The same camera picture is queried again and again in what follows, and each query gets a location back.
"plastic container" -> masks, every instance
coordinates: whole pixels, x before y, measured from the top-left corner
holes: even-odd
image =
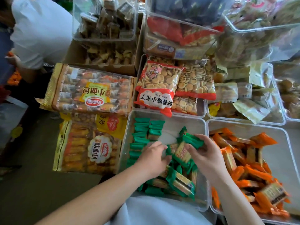
[[[223,11],[234,0],[146,0],[146,10],[157,16],[188,22],[195,26],[219,25]]]
[[[208,131],[223,127],[229,128],[237,137],[249,138],[265,132],[273,139],[276,139],[278,144],[264,147],[262,151],[263,158],[272,170],[272,175],[283,183],[285,190],[290,194],[291,204],[284,203],[285,210],[291,214],[300,215],[300,178],[287,132],[282,128],[272,126],[267,127],[221,120],[208,120],[206,122]],[[223,215],[223,212],[214,207],[212,201],[210,201],[210,207],[214,213]],[[300,221],[294,218],[293,215],[288,219],[271,215],[260,215],[260,217],[263,222],[271,224],[299,224]]]
[[[129,158],[129,144],[133,142],[135,118],[151,118],[153,120],[165,120],[163,125],[162,135],[159,137],[159,141],[164,144],[176,143],[176,137],[179,136],[180,130],[186,126],[187,130],[191,134],[208,134],[205,130],[205,121],[198,117],[188,117],[182,115],[173,115],[172,117],[166,117],[163,114],[147,111],[147,110],[133,110],[129,114],[125,136],[120,152],[119,165],[117,168],[117,174],[126,169],[127,159]],[[189,198],[182,198],[175,195],[165,195],[167,198],[190,203],[197,208],[200,212],[204,212],[209,207],[209,184],[200,172],[197,174],[197,185],[195,192],[195,201]]]
[[[274,77],[275,80],[276,79],[283,79],[283,78],[291,78],[293,80],[295,80],[296,83],[300,84],[300,64],[295,64],[295,63],[291,63],[291,62],[273,62],[273,66],[274,66]],[[299,118],[291,118],[289,116],[288,111],[284,108],[284,103],[283,103],[283,115],[286,118],[287,121],[298,121],[300,122],[300,113],[299,113]]]
[[[300,50],[300,23],[240,30],[223,17],[227,26],[217,39],[215,54],[219,65],[234,67],[256,60],[287,60]]]
[[[139,66],[139,71],[138,71],[138,73],[137,73],[137,79],[139,79],[140,78],[140,76],[141,76],[141,73],[142,73],[142,70],[143,70],[143,68],[144,68],[144,65],[145,65],[145,63],[146,63],[146,61],[147,61],[147,55],[142,55],[142,57],[141,57],[141,62],[140,62],[140,66]],[[138,94],[139,94],[139,92],[138,91],[136,91],[136,90],[134,90],[133,91],[133,99],[132,99],[132,109],[145,109],[145,108],[141,108],[140,107],[140,105],[137,105],[137,104],[135,104],[134,102],[137,100],[137,96],[138,96]],[[195,115],[190,115],[190,114],[183,114],[183,113],[179,113],[179,112],[174,112],[174,111],[172,111],[172,114],[174,115],[174,114],[176,114],[176,115],[183,115],[183,116],[188,116],[188,117],[198,117],[198,118],[203,118],[204,116],[205,116],[205,110],[206,110],[206,108],[205,108],[205,105],[206,103],[204,102],[204,99],[198,99],[197,100],[197,116],[195,116]]]
[[[275,83],[275,80],[272,79],[272,82],[270,84],[270,88],[275,88],[277,90],[277,86]],[[208,110],[208,100],[205,101],[205,106],[206,106],[206,113],[208,117],[211,119],[218,119],[218,120],[227,120],[227,121],[238,121],[238,122],[243,122],[243,123],[252,123],[250,120],[246,119],[239,119],[239,118],[230,118],[230,117],[214,117],[209,114]],[[278,109],[271,111],[262,121],[258,122],[258,124],[261,125],[284,125],[286,123],[285,118],[283,117],[283,105],[281,99],[278,100]]]
[[[138,0],[73,0],[73,39],[94,43],[134,40],[138,10]]]
[[[179,60],[201,59],[222,34],[223,26],[205,28],[146,12],[144,52]]]

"cardboard box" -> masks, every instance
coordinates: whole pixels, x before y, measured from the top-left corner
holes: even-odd
[[[87,44],[86,42],[72,40],[68,52],[63,60],[63,64],[75,65],[81,68],[91,68],[95,70],[107,71],[111,73],[118,73],[122,75],[128,76],[136,76],[137,70],[139,69],[139,64],[141,60],[141,56],[143,54],[143,40],[144,40],[144,31],[145,31],[145,19],[142,21],[141,32],[139,36],[139,40],[137,43],[137,49],[135,53],[135,58],[132,64],[116,66],[116,65],[91,65],[85,64],[86,58],[86,49],[82,46],[83,44]],[[122,41],[120,43],[129,43],[130,41]]]

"person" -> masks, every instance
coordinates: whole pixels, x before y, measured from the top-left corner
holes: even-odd
[[[0,0],[0,22],[13,28],[16,55],[6,58],[28,83],[41,74],[45,62],[61,62],[72,41],[72,15],[51,0]]]
[[[195,136],[204,141],[205,147],[196,150],[186,144],[185,148],[200,172],[216,188],[228,224],[263,225],[230,177],[220,149],[208,136]],[[171,156],[162,159],[165,149],[167,146],[161,142],[153,143],[143,150],[133,166],[65,204],[36,225],[211,224],[186,203],[150,196],[130,197],[141,184],[166,169]]]

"floor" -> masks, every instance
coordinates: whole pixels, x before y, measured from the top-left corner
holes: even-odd
[[[98,175],[52,171],[60,123],[44,112],[20,136],[7,165],[22,168],[0,181],[1,225],[32,225],[98,184]]]

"clear plastic bin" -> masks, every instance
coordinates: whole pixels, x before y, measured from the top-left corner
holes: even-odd
[[[142,73],[142,71],[143,71],[143,68],[144,68],[144,65],[145,65],[145,63],[146,63],[146,61],[147,61],[147,55],[142,55],[142,57],[141,57],[141,62],[140,62],[140,66],[139,66],[139,71],[138,71],[138,73],[137,73],[137,79],[139,79],[140,78],[140,76],[141,76],[141,73]],[[136,91],[136,90],[134,90],[133,91],[133,99],[132,99],[132,109],[146,109],[146,108],[140,108],[140,105],[137,105],[137,104],[135,104],[134,102],[137,100],[137,96],[139,95],[139,92],[138,91]],[[183,113],[179,113],[179,112],[174,112],[174,111],[172,111],[172,114],[174,115],[174,114],[176,114],[176,115],[183,115],[183,116],[188,116],[188,117],[199,117],[199,118],[203,118],[204,116],[205,116],[205,102],[204,102],[204,99],[198,99],[197,100],[197,116],[195,116],[195,115],[190,115],[190,114],[183,114]]]
[[[284,79],[284,78],[290,78],[290,79],[294,79],[296,83],[300,84],[300,64],[294,64],[291,62],[273,62],[273,66],[274,66],[274,77],[275,80],[278,79]],[[290,109],[296,109],[295,111],[299,111],[299,115],[298,118],[293,118],[290,116],[289,112],[286,108],[288,108],[288,103],[283,103],[283,115],[284,117],[288,120],[288,121],[298,121],[300,122],[300,98],[298,95],[298,101],[297,101],[297,105],[290,105]]]
[[[132,133],[134,133],[134,119],[136,117],[166,121],[166,123],[163,125],[162,135],[158,139],[164,144],[176,143],[176,137],[179,136],[179,132],[184,126],[186,126],[188,132],[191,134],[208,134],[205,131],[205,121],[197,117],[187,117],[182,115],[173,115],[172,117],[166,117],[163,114],[157,112],[147,110],[133,110],[129,114],[126,132],[123,138],[117,174],[126,169],[127,159],[129,158],[129,144],[133,142]],[[204,177],[204,175],[198,172],[195,201],[190,198],[183,198],[175,195],[165,195],[165,197],[190,203],[200,212],[204,212],[209,207],[209,189],[210,187],[206,178]]]
[[[270,84],[270,88],[275,88],[277,90],[277,86],[275,83],[275,80],[272,79],[272,82]],[[283,112],[283,105],[281,99],[279,99],[279,92],[278,93],[278,107],[274,111],[271,111],[262,121],[258,122],[258,124],[261,125],[284,125],[286,123],[286,120],[284,118],[284,112]],[[218,120],[227,120],[227,121],[238,121],[243,123],[252,123],[250,120],[246,119],[239,119],[239,118],[230,118],[230,117],[214,117],[209,114],[208,110],[208,100],[205,101],[206,106],[206,113],[208,117],[211,119],[218,119]]]
[[[300,50],[300,23],[240,30],[224,16],[225,33],[217,39],[216,60],[224,67],[251,61],[279,61]]]
[[[201,59],[224,28],[205,28],[150,12],[146,22],[144,52],[177,60]]]
[[[262,153],[263,158],[272,170],[272,175],[283,183],[285,190],[290,194],[291,204],[284,203],[284,208],[291,213],[291,218],[285,219],[272,215],[260,215],[260,217],[265,223],[299,224],[300,220],[294,218],[293,214],[300,215],[300,178],[287,132],[282,128],[272,126],[267,127],[221,120],[208,120],[206,122],[208,131],[223,127],[229,128],[237,137],[250,138],[258,133],[265,132],[273,139],[276,139],[278,144],[264,147]],[[210,207],[214,213],[223,214],[223,212],[214,207],[212,200],[210,201]]]
[[[134,40],[138,11],[138,0],[73,0],[73,39],[94,43]]]
[[[146,11],[157,16],[212,28],[234,0],[146,0]]]

